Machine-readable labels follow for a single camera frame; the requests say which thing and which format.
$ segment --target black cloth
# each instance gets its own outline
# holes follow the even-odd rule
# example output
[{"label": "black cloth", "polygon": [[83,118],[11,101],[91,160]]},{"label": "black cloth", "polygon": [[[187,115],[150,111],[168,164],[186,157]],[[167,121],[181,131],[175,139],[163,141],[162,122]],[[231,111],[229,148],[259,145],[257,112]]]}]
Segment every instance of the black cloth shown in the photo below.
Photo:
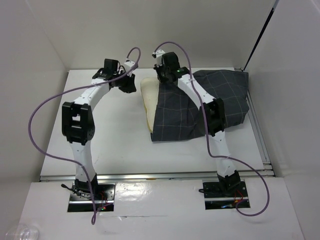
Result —
[{"label": "black cloth", "polygon": [[[210,95],[223,100],[225,128],[244,122],[249,111],[248,73],[200,70],[193,76]],[[172,83],[160,84],[151,140],[183,141],[201,137],[203,133],[196,128],[198,117],[199,110],[187,94]]]}]

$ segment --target transparent container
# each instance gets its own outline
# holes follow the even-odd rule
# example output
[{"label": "transparent container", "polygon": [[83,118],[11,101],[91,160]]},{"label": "transparent container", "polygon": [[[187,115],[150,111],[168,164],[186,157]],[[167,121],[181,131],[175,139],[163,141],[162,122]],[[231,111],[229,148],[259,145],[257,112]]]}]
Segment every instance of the transparent container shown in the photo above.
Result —
[{"label": "transparent container", "polygon": [[5,235],[5,240],[37,240],[39,230],[23,223],[14,225]]}]

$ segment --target dark blanket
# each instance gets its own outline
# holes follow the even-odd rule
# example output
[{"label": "dark blanket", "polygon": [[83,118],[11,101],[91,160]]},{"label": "dark blanket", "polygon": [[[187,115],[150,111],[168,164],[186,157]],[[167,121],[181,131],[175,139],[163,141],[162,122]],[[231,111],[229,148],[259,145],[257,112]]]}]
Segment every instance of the dark blanket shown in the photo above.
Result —
[{"label": "dark blanket", "polygon": [[[225,128],[242,124],[249,110],[249,75],[230,70],[200,70],[193,74],[198,83],[224,102]],[[151,140],[183,141],[203,136],[197,128],[199,110],[181,89],[171,83],[159,85]]]}]

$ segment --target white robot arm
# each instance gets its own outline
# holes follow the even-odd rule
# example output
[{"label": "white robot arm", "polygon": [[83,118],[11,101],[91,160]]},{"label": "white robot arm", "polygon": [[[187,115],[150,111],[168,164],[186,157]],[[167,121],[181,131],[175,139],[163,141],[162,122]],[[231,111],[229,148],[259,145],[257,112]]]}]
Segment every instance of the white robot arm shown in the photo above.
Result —
[{"label": "white robot arm", "polygon": [[[190,97],[200,111],[197,127],[204,133],[204,121],[206,121],[209,134],[211,134],[216,145],[216,155],[228,157],[230,152],[224,131],[226,117],[223,101],[207,93],[193,76],[190,79],[189,70],[186,67],[180,67],[178,57],[174,52],[165,53],[163,50],[158,49],[152,56],[156,59],[154,69],[157,72],[160,83],[174,83]],[[199,97],[192,87],[192,82],[201,96],[204,109],[202,109]],[[206,119],[203,119],[202,111],[205,111]],[[232,160],[217,158],[216,165],[220,186],[223,191],[228,191],[240,183],[239,173]]]},{"label": "white robot arm", "polygon": [[[135,62],[127,60],[121,66],[123,68],[121,69],[117,60],[105,59],[104,67],[100,68],[92,77],[91,85],[96,86],[87,88],[73,102],[65,102],[62,105],[62,134],[66,136],[70,143],[74,160],[80,162],[88,172],[93,188],[98,185],[98,180],[91,156],[91,140],[95,134],[92,112],[102,97],[113,87],[119,87],[125,93],[137,91],[135,75],[132,72],[117,81],[97,84],[112,80],[124,72],[128,72],[134,64]],[[74,186],[76,192],[89,191],[87,176],[78,164],[76,164]]]}]

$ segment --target cable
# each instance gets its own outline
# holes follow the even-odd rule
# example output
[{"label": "cable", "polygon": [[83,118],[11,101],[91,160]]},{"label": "cable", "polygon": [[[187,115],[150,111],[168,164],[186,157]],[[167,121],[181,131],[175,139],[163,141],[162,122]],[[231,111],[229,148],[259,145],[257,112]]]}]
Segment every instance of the cable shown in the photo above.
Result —
[{"label": "cable", "polygon": [[129,69],[128,72],[125,72],[125,73],[123,73],[122,75],[120,75],[120,76],[118,76],[118,77],[116,77],[116,78],[114,78],[114,79],[112,79],[112,80],[108,80],[108,81],[105,81],[105,82],[101,82],[101,83],[97,83],[97,84],[92,84],[92,85],[75,87],[75,88],[73,88],[73,89],[70,89],[70,90],[67,90],[67,91],[58,93],[58,94],[56,94],[56,95],[54,95],[54,96],[51,96],[51,97],[49,97],[48,99],[44,100],[42,103],[40,103],[39,106],[36,107],[36,109],[35,109],[35,110],[33,111],[33,113],[31,114],[30,119],[29,119],[29,122],[28,122],[28,135],[29,135],[30,141],[32,142],[33,146],[34,146],[40,153],[42,153],[43,155],[46,155],[46,156],[48,156],[48,157],[51,157],[51,158],[53,158],[53,159],[58,159],[58,160],[63,160],[63,161],[71,162],[71,163],[74,163],[74,164],[78,164],[78,165],[83,169],[83,171],[84,171],[84,173],[85,173],[85,176],[86,176],[86,178],[87,178],[87,180],[88,180],[89,191],[90,191],[90,194],[91,194],[91,196],[92,196],[92,197],[91,197],[92,207],[93,207],[93,216],[92,216],[92,218],[91,218],[91,224],[92,224],[92,225],[94,225],[94,224],[96,223],[97,213],[98,213],[102,208],[99,207],[98,209],[96,209],[95,198],[94,198],[94,191],[93,191],[93,188],[92,188],[92,185],[91,185],[91,182],[90,182],[89,174],[88,174],[85,166],[83,166],[80,162],[78,162],[78,161],[76,161],[76,160],[72,160],[72,159],[65,158],[65,157],[60,157],[60,156],[55,156],[55,155],[52,155],[52,154],[47,153],[46,151],[42,150],[42,149],[36,144],[36,142],[35,142],[35,140],[34,140],[34,137],[33,137],[33,135],[32,135],[32,131],[31,131],[32,120],[33,120],[34,116],[36,115],[36,113],[38,112],[38,110],[39,110],[44,104],[46,104],[47,102],[49,102],[49,101],[52,100],[52,99],[55,99],[55,98],[57,98],[57,97],[60,97],[60,96],[62,96],[62,95],[64,95],[64,94],[67,94],[67,93],[70,93],[70,92],[74,92],[74,91],[76,91],[76,90],[88,89],[88,88],[93,88],[93,87],[95,87],[95,86],[100,86],[100,85],[103,85],[103,84],[112,83],[112,82],[114,82],[114,81],[117,81],[117,80],[123,78],[123,77],[126,76],[127,74],[131,73],[133,70],[137,69],[137,68],[138,68],[138,62],[139,62],[140,57],[141,57],[141,50],[140,50],[140,48],[138,48],[138,47],[136,47],[136,46],[135,46],[134,48],[132,48],[132,49],[129,51],[129,53],[128,53],[128,55],[126,56],[126,58],[128,59],[129,56],[130,56],[130,54],[131,54],[131,52],[132,52],[133,50],[135,50],[135,49],[138,50],[139,54],[138,54],[138,57],[137,57],[137,60],[136,60],[135,64]]},{"label": "cable", "polygon": [[[176,43],[176,42],[173,42],[173,41],[165,41],[165,42],[161,43],[161,44],[154,50],[154,52],[156,52],[156,51],[157,51],[162,45],[164,45],[164,44],[173,44],[173,45],[176,45],[177,47],[179,47],[179,48],[184,52],[185,57],[186,57],[186,59],[187,59],[187,61],[188,61],[188,66],[189,66],[189,71],[190,71],[190,79],[192,80],[192,79],[193,79],[193,75],[192,75],[192,69],[191,69],[191,62],[190,62],[190,59],[189,59],[189,56],[188,56],[186,50],[185,50],[181,45],[179,45],[179,44]],[[194,92],[196,93],[196,95],[198,96],[198,98],[199,98],[199,100],[200,100],[200,104],[201,104],[202,109],[205,109],[205,108],[204,108],[204,104],[203,104],[202,99],[201,99],[201,96],[200,96],[200,94],[198,93],[198,91],[196,90],[193,81],[191,81],[191,85],[192,85],[192,88],[193,88]],[[203,119],[204,119],[204,120],[207,119],[205,111],[202,111],[202,113],[203,113]],[[241,164],[247,166],[248,168],[250,168],[252,171],[254,171],[254,172],[261,178],[261,180],[262,180],[262,182],[263,182],[263,184],[264,184],[264,186],[265,186],[266,195],[267,195],[267,200],[266,200],[266,204],[265,204],[264,208],[263,208],[261,211],[259,211],[259,212],[257,212],[257,213],[253,213],[253,214],[247,214],[247,213],[244,213],[244,212],[240,211],[240,210],[238,209],[238,205],[239,205],[242,201],[239,201],[239,202],[235,205],[235,209],[236,209],[241,215],[244,215],[244,216],[247,216],[247,217],[255,217],[255,216],[258,216],[258,215],[262,214],[262,213],[268,208],[269,203],[270,203],[270,192],[269,192],[269,188],[268,188],[268,185],[267,185],[265,179],[263,178],[263,176],[262,176],[257,170],[255,170],[252,166],[250,166],[249,164],[247,164],[246,162],[244,162],[244,161],[242,161],[242,160],[239,160],[239,159],[237,159],[237,158],[230,157],[230,156],[224,156],[224,155],[217,155],[217,156],[215,156],[215,155],[212,155],[212,153],[211,153],[211,151],[210,151],[209,131],[208,131],[208,123],[207,123],[207,121],[204,121],[204,128],[205,128],[206,148],[207,148],[208,154],[209,154],[209,156],[210,156],[211,158],[214,158],[214,159],[230,159],[230,160],[236,161],[236,162],[238,162],[238,163],[241,163]]]}]

